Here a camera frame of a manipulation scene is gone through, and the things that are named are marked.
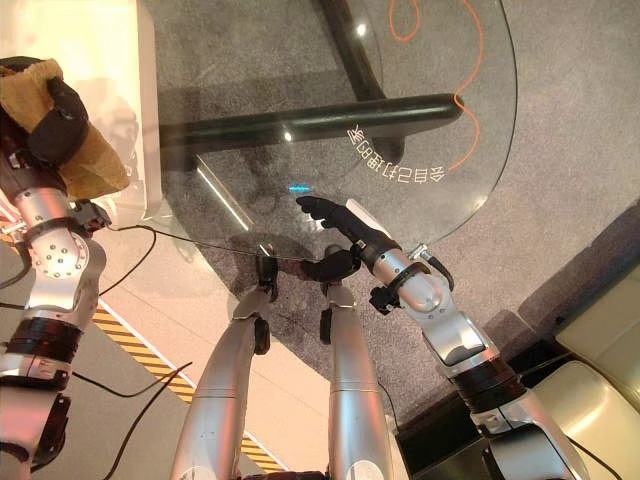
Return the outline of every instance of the black cable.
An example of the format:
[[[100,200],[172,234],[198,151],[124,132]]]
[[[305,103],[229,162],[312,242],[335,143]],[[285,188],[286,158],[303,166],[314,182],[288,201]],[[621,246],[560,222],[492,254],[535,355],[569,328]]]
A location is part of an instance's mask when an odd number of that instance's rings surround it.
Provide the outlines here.
[[[95,385],[98,388],[103,389],[106,392],[109,392],[112,395],[115,395],[116,397],[120,397],[120,398],[133,398],[133,397],[137,397],[138,395],[143,394],[144,392],[146,392],[147,390],[149,390],[150,388],[154,387],[155,385],[157,385],[158,383],[160,383],[162,380],[164,380],[165,378],[167,378],[168,376],[170,376],[173,372],[167,372],[164,375],[162,375],[160,378],[156,379],[155,382],[150,383],[149,385],[147,385],[146,387],[144,387],[142,390],[135,392],[135,393],[121,393],[118,392],[114,389],[112,389],[111,387],[107,387],[106,385],[104,385],[103,383],[98,382],[97,380],[93,380],[89,377],[86,377],[78,372],[73,372],[71,375],[73,375],[76,378],[79,378],[80,380],[84,380],[87,383],[90,383],[91,385]]]
[[[613,475],[616,480],[622,480],[622,477],[620,475],[618,475],[616,473],[616,471],[611,468],[609,465],[607,465],[606,463],[604,463],[603,460],[601,460],[600,458],[598,458],[598,456],[596,456],[595,453],[590,452],[589,450],[587,450],[586,448],[584,448],[582,445],[580,445],[578,442],[576,442],[573,438],[571,437],[567,437],[569,439],[569,441],[571,443],[573,443],[576,447],[578,447],[580,450],[582,450],[584,453],[586,453],[587,455],[589,455],[591,458],[593,458],[596,462],[598,462],[600,464],[601,467],[603,467],[604,469],[606,469],[611,475]]]
[[[29,255],[29,248],[27,247],[26,242],[17,242],[15,247],[18,249],[18,253],[20,254],[20,259],[22,260],[22,270],[13,277],[4,282],[0,282],[0,290],[3,288],[7,288],[14,283],[22,280],[31,270],[31,255]]]
[[[399,432],[400,428],[398,427],[398,416],[396,415],[396,407],[393,405],[393,400],[391,400],[391,395],[389,395],[389,391],[385,388],[385,386],[382,385],[382,383],[380,383],[380,380],[378,380],[378,385],[380,385],[380,388],[382,388],[382,390],[384,390],[384,393],[387,394],[387,398],[389,399],[389,405],[391,405],[391,412],[393,413],[393,423],[396,424],[396,430]]]
[[[221,245],[215,245],[213,243],[207,243],[207,242],[202,242],[200,240],[192,240],[190,238],[187,237],[181,237],[180,235],[174,235],[173,233],[168,233],[168,232],[163,232],[161,230],[156,230],[153,227],[149,227],[147,225],[134,225],[132,227],[125,227],[125,228],[118,228],[118,229],[114,229],[114,228],[109,228],[109,230],[111,230],[112,232],[119,232],[121,230],[125,230],[125,229],[129,229],[129,228],[146,228],[146,229],[151,229],[154,232],[156,232],[158,235],[164,235],[165,237],[170,237],[170,238],[175,238],[176,240],[182,240],[184,242],[189,242],[189,243],[193,243],[194,245],[199,245],[201,247],[208,247],[208,248],[217,248],[219,250],[225,250],[227,252],[232,252],[232,253],[239,253],[241,255],[251,255],[253,257],[257,256],[255,253],[252,252],[245,252],[243,250],[237,250],[235,248],[230,248],[230,247],[223,247]],[[294,261],[301,261],[301,260],[310,260],[310,261],[314,261],[316,259],[314,258],[302,258],[302,257],[283,257],[281,255],[270,255],[273,258],[276,258],[278,260],[294,260]]]
[[[24,305],[16,305],[15,303],[0,302],[0,308],[10,308],[13,310],[24,310]]]
[[[449,283],[449,291],[453,292],[453,275],[451,275],[451,272],[447,270],[447,267],[445,267],[442,262],[440,262],[440,260],[438,260],[433,255],[431,255],[429,260],[427,260],[427,263],[438,270],[442,274],[442,276],[447,279],[447,282]]]
[[[525,370],[524,372],[520,372],[518,373],[518,375],[522,378],[522,377],[526,377],[527,375],[531,375],[532,373],[535,373],[539,370],[542,370],[543,368],[548,367],[549,365],[552,365],[560,360],[562,360],[563,358],[567,358],[567,357],[571,357],[573,354],[571,352],[567,352],[567,353],[563,353],[562,355],[558,355],[556,357],[550,358],[549,360],[546,360],[542,363],[539,363],[538,365],[528,368],[527,370]]]
[[[169,384],[171,383],[171,380],[176,378],[178,376],[178,374],[182,370],[187,368],[192,363],[193,362],[185,363],[183,366],[181,366],[181,367],[177,368],[176,370],[174,370],[173,373],[171,375],[169,375],[169,379],[165,383],[163,383],[162,387],[160,387],[158,389],[158,391],[153,394],[153,397],[151,397],[149,399],[147,404],[144,406],[144,408],[140,411],[138,416],[135,418],[135,420],[131,424],[131,427],[129,427],[129,431],[127,431],[127,434],[124,436],[124,440],[122,440],[122,444],[120,445],[120,450],[118,450],[118,454],[116,455],[116,458],[113,461],[113,465],[111,466],[111,470],[109,470],[109,473],[107,473],[107,475],[102,480],[109,480],[113,476],[113,474],[115,473],[116,468],[118,468],[118,464],[120,463],[120,459],[122,458],[122,455],[124,454],[124,450],[125,450],[125,448],[127,448],[127,443],[129,443],[129,439],[131,438],[131,435],[133,434],[133,431],[136,429],[136,427],[138,426],[138,423],[140,423],[140,420],[142,420],[142,417],[147,412],[147,410],[149,410],[149,407],[151,407],[151,405],[156,400],[156,398],[158,398],[160,396],[162,391],[169,386]]]
[[[140,258],[140,260],[138,260],[138,262],[129,269],[129,271],[127,273],[125,273],[122,277],[120,277],[120,280],[118,280],[117,282],[115,282],[113,285],[111,285],[110,287],[104,289],[102,292],[99,293],[100,296],[104,295],[107,292],[110,292],[111,290],[113,290],[114,288],[116,288],[118,285],[120,285],[129,275],[131,275],[133,273],[133,271],[138,268],[142,262],[145,261],[145,259],[149,256],[149,254],[151,253],[151,251],[153,250],[153,248],[156,246],[156,241],[158,239],[158,235],[157,232],[154,228],[152,227],[147,227],[146,225],[134,225],[132,227],[123,227],[123,228],[119,228],[116,231],[117,232],[123,232],[125,230],[131,230],[133,228],[141,228],[143,230],[149,230],[150,232],[153,233],[153,241],[151,242],[151,246],[149,246],[149,249],[147,250],[147,252]]]

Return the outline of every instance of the round glass tabletop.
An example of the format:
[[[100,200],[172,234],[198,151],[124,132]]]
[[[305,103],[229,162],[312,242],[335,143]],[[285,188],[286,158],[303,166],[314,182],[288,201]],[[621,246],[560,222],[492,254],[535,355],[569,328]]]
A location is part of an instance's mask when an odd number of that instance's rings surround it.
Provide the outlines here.
[[[163,191],[191,238],[319,258],[346,240],[301,212],[296,197],[314,195],[355,200],[412,248],[495,187],[516,102],[499,4],[234,2],[187,19],[162,3],[149,2],[169,18],[156,26]],[[172,41],[194,19],[207,38]]]

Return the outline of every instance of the black glove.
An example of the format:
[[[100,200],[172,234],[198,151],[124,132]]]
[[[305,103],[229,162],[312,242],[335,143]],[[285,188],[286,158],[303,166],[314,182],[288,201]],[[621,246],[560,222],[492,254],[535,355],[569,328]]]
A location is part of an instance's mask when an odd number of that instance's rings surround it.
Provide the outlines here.
[[[337,228],[353,242],[351,252],[362,259],[369,271],[372,271],[380,255],[394,248],[401,249],[400,245],[386,234],[368,226],[343,205],[310,196],[298,197],[296,202],[302,207],[303,212],[311,215],[311,218],[322,220],[321,225],[324,228]]]

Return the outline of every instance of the yellow cloth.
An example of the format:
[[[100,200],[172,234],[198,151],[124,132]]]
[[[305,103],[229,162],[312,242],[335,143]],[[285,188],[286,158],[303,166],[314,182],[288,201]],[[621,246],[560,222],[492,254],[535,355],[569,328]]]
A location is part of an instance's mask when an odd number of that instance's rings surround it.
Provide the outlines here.
[[[31,133],[53,108],[47,80],[62,77],[62,69],[53,60],[34,63],[22,72],[2,69],[0,104],[27,132]],[[89,133],[80,150],[60,167],[69,196],[96,198],[122,190],[129,179],[118,154],[100,132],[89,124]]]

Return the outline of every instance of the yellow black hazard stripe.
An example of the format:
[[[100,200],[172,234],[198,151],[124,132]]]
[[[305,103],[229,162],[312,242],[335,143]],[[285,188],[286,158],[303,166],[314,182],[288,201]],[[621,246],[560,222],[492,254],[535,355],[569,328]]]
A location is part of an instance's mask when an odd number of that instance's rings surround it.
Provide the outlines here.
[[[0,220],[0,227],[7,224],[8,222]],[[9,235],[0,234],[0,240],[9,244],[17,253]],[[104,308],[98,307],[93,316],[93,323],[154,377],[161,378],[173,372],[172,367]],[[195,389],[185,378],[176,376],[171,380],[168,388],[183,401],[191,403]],[[247,432],[242,437],[241,451],[267,473],[284,470],[282,465]]]

